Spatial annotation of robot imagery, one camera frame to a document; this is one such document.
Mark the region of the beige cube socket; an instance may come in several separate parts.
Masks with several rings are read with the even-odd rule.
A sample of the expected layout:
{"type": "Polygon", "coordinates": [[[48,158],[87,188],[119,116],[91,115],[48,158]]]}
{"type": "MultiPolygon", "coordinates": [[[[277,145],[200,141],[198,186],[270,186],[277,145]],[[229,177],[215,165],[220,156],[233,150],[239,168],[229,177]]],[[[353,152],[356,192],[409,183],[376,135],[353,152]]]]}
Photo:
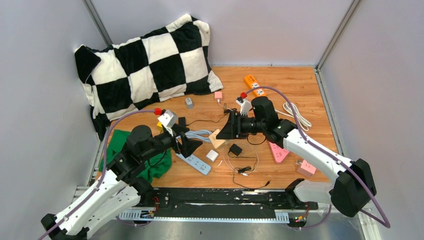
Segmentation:
{"type": "Polygon", "coordinates": [[[209,136],[208,136],[208,139],[210,140],[210,143],[212,144],[212,146],[215,148],[215,149],[218,149],[218,148],[220,148],[220,147],[222,147],[222,146],[225,146],[227,143],[228,143],[228,141],[227,140],[225,140],[225,139],[218,139],[217,138],[217,135],[219,134],[221,132],[221,130],[220,129],[216,129],[215,131],[213,131],[209,136]]]}

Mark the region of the black tp-link power adapter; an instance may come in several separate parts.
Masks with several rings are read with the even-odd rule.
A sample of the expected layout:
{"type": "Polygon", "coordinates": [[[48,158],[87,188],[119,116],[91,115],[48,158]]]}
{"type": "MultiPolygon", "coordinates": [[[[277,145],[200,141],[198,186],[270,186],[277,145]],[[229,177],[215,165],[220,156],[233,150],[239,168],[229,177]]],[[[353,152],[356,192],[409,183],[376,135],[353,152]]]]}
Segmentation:
{"type": "Polygon", "coordinates": [[[246,145],[244,143],[241,143],[241,145],[244,145],[246,147],[249,147],[253,151],[253,153],[255,154],[255,156],[242,156],[243,149],[241,148],[240,145],[237,145],[236,143],[233,143],[229,147],[228,152],[227,152],[227,158],[228,158],[228,163],[229,163],[229,165],[231,166],[231,168],[232,168],[232,170],[234,172],[234,174],[232,175],[232,181],[233,181],[233,183],[236,184],[236,185],[238,185],[238,186],[240,186],[240,187],[242,187],[242,188],[252,189],[252,190],[253,189],[257,190],[257,189],[262,189],[262,188],[267,187],[271,183],[270,180],[268,180],[263,186],[260,186],[260,187],[247,187],[247,186],[244,186],[244,185],[242,185],[240,183],[237,183],[235,181],[235,173],[247,177],[249,174],[254,173],[257,170],[257,168],[259,166],[259,163],[260,163],[259,154],[257,153],[257,151],[254,148],[252,148],[251,146],[246,145]],[[234,159],[254,159],[255,162],[254,162],[253,166],[233,167],[230,158],[234,158],[234,159]]]}

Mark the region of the yellow cube socket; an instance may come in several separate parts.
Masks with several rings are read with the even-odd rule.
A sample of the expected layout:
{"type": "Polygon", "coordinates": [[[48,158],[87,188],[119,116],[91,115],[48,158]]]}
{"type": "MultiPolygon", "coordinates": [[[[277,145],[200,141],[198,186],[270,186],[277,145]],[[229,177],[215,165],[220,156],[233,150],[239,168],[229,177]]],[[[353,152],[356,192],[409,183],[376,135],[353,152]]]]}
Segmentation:
{"type": "Polygon", "coordinates": [[[159,129],[159,131],[163,131],[163,125],[160,121],[156,124],[156,126],[159,129]]]}

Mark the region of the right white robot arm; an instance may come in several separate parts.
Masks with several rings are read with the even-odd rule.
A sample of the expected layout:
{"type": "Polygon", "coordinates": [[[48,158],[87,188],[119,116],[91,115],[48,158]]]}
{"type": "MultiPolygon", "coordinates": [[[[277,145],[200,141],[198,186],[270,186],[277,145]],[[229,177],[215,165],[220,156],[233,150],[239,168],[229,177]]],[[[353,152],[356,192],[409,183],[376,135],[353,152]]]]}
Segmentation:
{"type": "Polygon", "coordinates": [[[266,96],[243,100],[241,108],[253,110],[254,116],[231,111],[217,139],[246,139],[261,133],[267,141],[300,156],[330,180],[329,184],[307,180],[297,183],[285,195],[290,208],[298,209],[305,202],[325,203],[347,217],[354,217],[375,198],[374,178],[365,160],[353,161],[339,155],[307,136],[292,121],[279,118],[266,96]]]}

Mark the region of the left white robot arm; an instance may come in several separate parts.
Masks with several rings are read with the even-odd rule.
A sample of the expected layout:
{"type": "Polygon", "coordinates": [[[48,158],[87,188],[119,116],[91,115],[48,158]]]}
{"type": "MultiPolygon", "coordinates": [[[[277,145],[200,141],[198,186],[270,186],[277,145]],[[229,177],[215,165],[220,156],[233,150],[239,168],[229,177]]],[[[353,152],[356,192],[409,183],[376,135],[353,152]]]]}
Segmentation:
{"type": "Polygon", "coordinates": [[[113,159],[104,161],[102,175],[92,186],[64,210],[41,219],[45,229],[41,239],[87,240],[124,210],[152,203],[153,187],[140,176],[146,164],[170,149],[189,157],[202,145],[202,141],[189,138],[189,128],[178,125],[169,114],[158,120],[162,133],[153,136],[149,126],[136,126],[113,159]]]}

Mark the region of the light blue power strip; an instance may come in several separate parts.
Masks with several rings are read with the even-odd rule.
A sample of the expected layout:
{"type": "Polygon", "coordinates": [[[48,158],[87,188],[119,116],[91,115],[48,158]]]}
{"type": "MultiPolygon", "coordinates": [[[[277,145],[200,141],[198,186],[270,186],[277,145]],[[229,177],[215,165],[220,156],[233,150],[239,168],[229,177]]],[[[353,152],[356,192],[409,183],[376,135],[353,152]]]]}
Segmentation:
{"type": "Polygon", "coordinates": [[[189,157],[184,157],[182,154],[177,153],[177,157],[183,160],[185,163],[202,173],[203,175],[207,175],[211,171],[211,166],[205,163],[203,160],[199,159],[195,155],[190,155],[189,157]]]}

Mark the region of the white cube charger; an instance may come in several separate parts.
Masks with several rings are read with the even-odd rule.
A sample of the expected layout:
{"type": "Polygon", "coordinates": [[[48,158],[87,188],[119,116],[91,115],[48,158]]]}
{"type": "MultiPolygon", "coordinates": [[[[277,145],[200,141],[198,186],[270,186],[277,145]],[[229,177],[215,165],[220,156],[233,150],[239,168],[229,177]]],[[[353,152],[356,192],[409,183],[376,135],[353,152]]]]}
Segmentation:
{"type": "Polygon", "coordinates": [[[211,149],[206,155],[206,158],[212,162],[214,162],[218,157],[219,157],[219,154],[213,149],[211,149]]]}

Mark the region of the grey blue small charger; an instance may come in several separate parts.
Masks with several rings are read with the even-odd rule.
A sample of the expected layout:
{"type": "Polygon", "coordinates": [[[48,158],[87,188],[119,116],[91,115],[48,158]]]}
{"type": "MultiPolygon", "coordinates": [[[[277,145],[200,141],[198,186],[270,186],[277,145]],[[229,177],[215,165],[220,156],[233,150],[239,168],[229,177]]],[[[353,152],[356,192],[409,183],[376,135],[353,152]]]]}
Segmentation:
{"type": "Polygon", "coordinates": [[[190,97],[187,97],[185,99],[185,103],[188,109],[193,109],[194,108],[194,103],[192,101],[192,99],[190,97]]]}

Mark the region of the pink usb charger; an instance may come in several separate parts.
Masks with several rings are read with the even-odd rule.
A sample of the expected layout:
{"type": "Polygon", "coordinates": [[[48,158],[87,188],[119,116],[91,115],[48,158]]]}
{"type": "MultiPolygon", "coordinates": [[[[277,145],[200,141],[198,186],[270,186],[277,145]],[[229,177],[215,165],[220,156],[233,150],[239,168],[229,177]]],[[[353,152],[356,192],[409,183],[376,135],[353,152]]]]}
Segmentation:
{"type": "Polygon", "coordinates": [[[223,99],[223,93],[221,91],[215,91],[214,92],[214,99],[217,102],[220,102],[223,99]]]}

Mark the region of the green cloth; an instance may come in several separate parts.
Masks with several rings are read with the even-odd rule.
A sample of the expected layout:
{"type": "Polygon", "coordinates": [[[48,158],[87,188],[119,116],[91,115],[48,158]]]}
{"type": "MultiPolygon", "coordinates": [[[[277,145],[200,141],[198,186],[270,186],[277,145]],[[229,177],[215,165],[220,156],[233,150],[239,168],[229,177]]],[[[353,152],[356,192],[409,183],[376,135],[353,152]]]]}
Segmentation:
{"type": "MultiPolygon", "coordinates": [[[[99,165],[99,172],[103,171],[103,167],[109,164],[113,158],[121,151],[124,144],[126,143],[127,137],[130,135],[129,131],[114,130],[111,139],[107,147],[107,161],[104,161],[99,165]]],[[[149,162],[145,161],[145,169],[137,175],[137,178],[143,178],[150,184],[153,178],[161,178],[172,166],[172,153],[168,149],[162,153],[159,153],[152,157],[149,162]]]]}

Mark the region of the pink power strip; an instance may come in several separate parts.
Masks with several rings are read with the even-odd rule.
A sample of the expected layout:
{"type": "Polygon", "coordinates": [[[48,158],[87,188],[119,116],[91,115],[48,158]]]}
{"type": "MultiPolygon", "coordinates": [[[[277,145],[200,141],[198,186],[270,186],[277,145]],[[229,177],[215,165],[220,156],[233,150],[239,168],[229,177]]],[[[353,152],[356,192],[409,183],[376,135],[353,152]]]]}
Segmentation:
{"type": "Polygon", "coordinates": [[[268,142],[268,145],[270,147],[274,162],[276,164],[281,164],[290,153],[287,149],[282,148],[275,143],[268,142]]]}

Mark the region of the orange power strip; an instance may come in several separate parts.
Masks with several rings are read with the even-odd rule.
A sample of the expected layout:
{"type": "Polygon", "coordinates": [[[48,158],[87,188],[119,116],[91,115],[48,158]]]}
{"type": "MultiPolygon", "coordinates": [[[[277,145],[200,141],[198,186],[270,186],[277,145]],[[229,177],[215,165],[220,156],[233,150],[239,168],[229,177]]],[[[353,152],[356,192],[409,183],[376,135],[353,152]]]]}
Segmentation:
{"type": "MultiPolygon", "coordinates": [[[[258,88],[260,86],[258,84],[258,81],[251,74],[244,77],[244,83],[249,89],[258,88]]],[[[253,93],[256,97],[261,97],[261,96],[267,95],[262,88],[254,90],[253,93]]]]}

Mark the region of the pink cube socket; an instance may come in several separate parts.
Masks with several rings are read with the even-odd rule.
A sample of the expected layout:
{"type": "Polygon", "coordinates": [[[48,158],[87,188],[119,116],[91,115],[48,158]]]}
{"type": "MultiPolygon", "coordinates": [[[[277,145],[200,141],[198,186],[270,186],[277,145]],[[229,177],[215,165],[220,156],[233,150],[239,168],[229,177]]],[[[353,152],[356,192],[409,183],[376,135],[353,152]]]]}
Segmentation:
{"type": "Polygon", "coordinates": [[[298,160],[296,164],[296,171],[303,176],[311,177],[316,173],[316,168],[304,159],[298,160]]]}

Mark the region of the black white checkered pillow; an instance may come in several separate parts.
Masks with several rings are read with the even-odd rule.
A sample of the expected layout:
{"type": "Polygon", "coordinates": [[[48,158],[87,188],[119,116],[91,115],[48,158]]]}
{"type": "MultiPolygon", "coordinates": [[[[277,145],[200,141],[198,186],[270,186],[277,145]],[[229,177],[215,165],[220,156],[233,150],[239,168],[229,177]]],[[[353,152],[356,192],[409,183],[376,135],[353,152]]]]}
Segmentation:
{"type": "Polygon", "coordinates": [[[208,23],[184,14],[172,23],[121,44],[74,51],[90,117],[102,140],[122,116],[185,95],[208,95],[223,88],[208,62],[208,23]]]}

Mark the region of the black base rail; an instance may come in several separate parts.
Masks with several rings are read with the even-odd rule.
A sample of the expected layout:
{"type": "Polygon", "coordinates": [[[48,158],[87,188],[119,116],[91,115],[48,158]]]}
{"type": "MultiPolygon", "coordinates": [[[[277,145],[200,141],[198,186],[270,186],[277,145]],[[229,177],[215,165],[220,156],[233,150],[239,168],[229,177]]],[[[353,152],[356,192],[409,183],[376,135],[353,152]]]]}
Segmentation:
{"type": "Polygon", "coordinates": [[[303,227],[316,202],[283,189],[154,188],[152,199],[123,211],[123,221],[264,223],[303,227]]]}

